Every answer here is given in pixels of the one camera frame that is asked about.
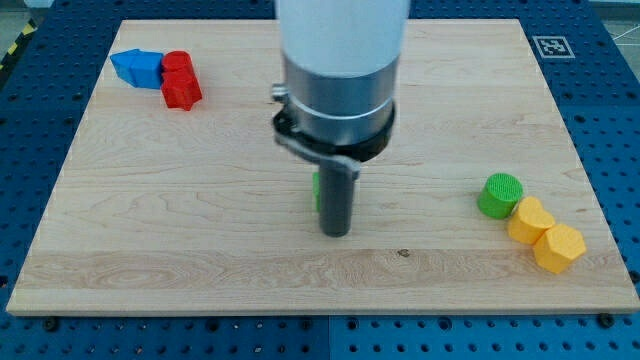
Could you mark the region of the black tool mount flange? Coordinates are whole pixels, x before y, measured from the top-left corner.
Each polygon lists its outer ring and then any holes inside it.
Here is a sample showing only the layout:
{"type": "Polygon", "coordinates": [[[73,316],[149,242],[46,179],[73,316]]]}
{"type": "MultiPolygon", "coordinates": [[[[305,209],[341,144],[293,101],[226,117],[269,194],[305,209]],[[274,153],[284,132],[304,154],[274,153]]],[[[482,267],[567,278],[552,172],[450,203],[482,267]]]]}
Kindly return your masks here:
{"type": "Polygon", "coordinates": [[[362,163],[379,155],[391,138],[396,113],[394,102],[391,102],[387,121],[375,135],[359,143],[335,145],[320,142],[301,132],[296,120],[287,112],[289,95],[285,84],[273,84],[271,97],[283,104],[283,108],[272,119],[274,141],[307,162],[337,171],[349,180],[357,180],[362,163]]]}

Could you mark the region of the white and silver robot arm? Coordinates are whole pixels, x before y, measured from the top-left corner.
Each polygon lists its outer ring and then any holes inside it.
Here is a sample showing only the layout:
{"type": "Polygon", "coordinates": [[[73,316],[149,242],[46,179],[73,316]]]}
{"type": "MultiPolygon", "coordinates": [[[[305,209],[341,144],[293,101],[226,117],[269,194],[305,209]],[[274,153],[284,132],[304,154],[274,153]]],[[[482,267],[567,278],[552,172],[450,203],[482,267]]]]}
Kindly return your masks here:
{"type": "Polygon", "coordinates": [[[278,145],[317,165],[321,230],[351,228],[363,163],[384,151],[395,122],[396,73],[409,0],[279,0],[284,81],[278,145]]]}

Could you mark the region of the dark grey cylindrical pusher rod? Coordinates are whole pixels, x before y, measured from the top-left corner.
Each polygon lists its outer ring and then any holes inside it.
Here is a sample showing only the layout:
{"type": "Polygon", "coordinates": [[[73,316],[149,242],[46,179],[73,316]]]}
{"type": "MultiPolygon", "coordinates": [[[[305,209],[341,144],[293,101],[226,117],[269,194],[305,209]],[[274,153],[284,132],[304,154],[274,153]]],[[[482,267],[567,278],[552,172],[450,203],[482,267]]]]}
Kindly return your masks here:
{"type": "Polygon", "coordinates": [[[325,235],[341,237],[350,231],[355,182],[351,170],[319,166],[319,224],[325,235]]]}

